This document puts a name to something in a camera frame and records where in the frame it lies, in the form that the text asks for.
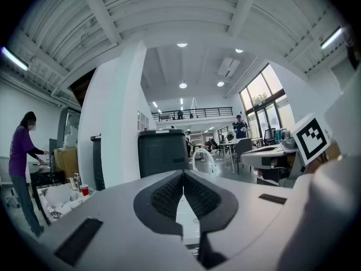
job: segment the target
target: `gray pants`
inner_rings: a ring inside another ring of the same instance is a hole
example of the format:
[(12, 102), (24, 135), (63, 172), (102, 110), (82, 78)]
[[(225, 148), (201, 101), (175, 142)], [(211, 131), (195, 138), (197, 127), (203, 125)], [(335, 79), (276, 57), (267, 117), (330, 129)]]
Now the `gray pants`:
[(38, 218), (34, 213), (34, 206), (30, 198), (26, 178), (23, 176), (10, 176), (10, 177), (12, 183), (14, 184), (15, 191), (19, 197), (19, 203), (23, 209), (25, 219), (28, 222), (35, 236), (39, 237), (43, 228), (40, 227)]

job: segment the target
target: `ceiling light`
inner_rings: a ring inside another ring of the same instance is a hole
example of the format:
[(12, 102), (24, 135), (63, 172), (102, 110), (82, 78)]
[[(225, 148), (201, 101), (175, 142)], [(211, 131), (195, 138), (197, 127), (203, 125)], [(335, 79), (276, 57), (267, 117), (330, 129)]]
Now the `ceiling light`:
[(24, 62), (22, 62), (19, 58), (15, 57), (15, 55), (10, 53), (10, 51), (8, 51), (5, 47), (1, 48), (1, 52), (4, 53), (6, 57), (8, 57), (12, 62), (14, 62), (19, 67), (21, 67), (23, 70), (25, 71), (28, 70), (29, 66)]
[(334, 41), (340, 34), (342, 33), (342, 29), (339, 27), (335, 30), (327, 39), (325, 42), (321, 44), (321, 48), (325, 49), (328, 45), (331, 44), (332, 41)]

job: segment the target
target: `dark hair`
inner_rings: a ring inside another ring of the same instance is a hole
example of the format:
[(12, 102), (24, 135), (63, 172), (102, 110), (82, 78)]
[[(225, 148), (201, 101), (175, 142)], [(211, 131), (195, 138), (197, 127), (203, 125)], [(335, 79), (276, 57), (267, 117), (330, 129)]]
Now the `dark hair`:
[(21, 122), (20, 122), (20, 125), (19, 126), (23, 126), (24, 128), (28, 128), (28, 121), (34, 121), (34, 123), (35, 123), (35, 121), (36, 121), (36, 116), (35, 116), (35, 114), (34, 114), (34, 112), (32, 112), (32, 111), (29, 111), (29, 112), (27, 112), (25, 115), (24, 115), (24, 117), (23, 117), (23, 119), (21, 120)]

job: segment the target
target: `red cup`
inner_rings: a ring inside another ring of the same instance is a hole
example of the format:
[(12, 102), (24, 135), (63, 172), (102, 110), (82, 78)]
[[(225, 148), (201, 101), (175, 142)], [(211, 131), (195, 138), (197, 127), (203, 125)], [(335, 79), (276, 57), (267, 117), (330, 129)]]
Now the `red cup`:
[(81, 192), (83, 193), (83, 196), (89, 195), (89, 189), (88, 185), (80, 185)]

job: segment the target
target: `purple sweater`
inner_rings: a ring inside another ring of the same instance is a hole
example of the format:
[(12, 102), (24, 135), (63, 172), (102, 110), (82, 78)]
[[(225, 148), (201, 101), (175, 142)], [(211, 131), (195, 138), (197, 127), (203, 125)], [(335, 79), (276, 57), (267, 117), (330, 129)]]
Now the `purple sweater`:
[(25, 177), (27, 169), (27, 152), (34, 147), (29, 136), (29, 131), (23, 126), (18, 126), (12, 136), (10, 147), (9, 174)]

